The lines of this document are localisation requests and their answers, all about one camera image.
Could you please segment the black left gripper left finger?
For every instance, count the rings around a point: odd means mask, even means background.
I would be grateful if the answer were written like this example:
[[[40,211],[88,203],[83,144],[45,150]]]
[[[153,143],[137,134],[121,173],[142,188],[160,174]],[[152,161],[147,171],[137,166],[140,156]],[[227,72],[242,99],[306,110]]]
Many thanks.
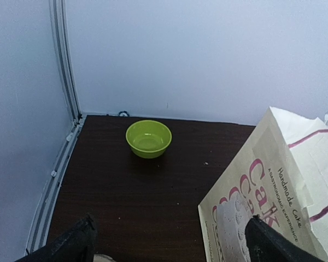
[[[93,261],[96,238],[96,223],[88,214],[53,242],[19,261]]]

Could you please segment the white pink paper bag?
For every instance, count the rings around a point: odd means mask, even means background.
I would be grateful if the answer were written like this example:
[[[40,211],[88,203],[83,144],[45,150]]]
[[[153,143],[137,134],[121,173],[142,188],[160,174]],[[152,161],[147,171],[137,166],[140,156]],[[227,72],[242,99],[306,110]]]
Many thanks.
[[[328,261],[328,114],[270,107],[198,206],[207,261],[250,261],[253,216]]]

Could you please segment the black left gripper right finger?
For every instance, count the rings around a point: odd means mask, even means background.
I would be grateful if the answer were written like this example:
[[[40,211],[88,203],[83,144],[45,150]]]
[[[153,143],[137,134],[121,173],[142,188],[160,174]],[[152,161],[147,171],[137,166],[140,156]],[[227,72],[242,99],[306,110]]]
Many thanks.
[[[258,215],[254,215],[247,223],[245,239],[251,261],[321,261],[291,243]]]

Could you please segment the aluminium frame post left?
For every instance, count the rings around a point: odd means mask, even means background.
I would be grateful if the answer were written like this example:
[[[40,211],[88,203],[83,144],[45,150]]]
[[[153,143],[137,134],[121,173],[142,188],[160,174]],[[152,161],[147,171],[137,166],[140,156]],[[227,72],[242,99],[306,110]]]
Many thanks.
[[[82,113],[75,89],[69,51],[66,2],[50,1],[49,5],[57,67],[60,73],[62,90],[69,118],[71,119],[71,127],[69,128],[66,138],[63,140],[62,147],[58,152],[51,174],[48,176],[36,207],[26,242],[26,255],[46,245],[58,193],[81,131],[80,121],[82,119]]]

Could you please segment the green plastic bowl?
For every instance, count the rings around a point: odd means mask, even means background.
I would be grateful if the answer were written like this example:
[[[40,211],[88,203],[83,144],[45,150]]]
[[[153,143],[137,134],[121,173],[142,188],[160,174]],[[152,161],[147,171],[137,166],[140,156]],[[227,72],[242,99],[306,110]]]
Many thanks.
[[[172,132],[159,121],[141,120],[128,127],[125,138],[135,155],[154,159],[163,155],[171,144]]]

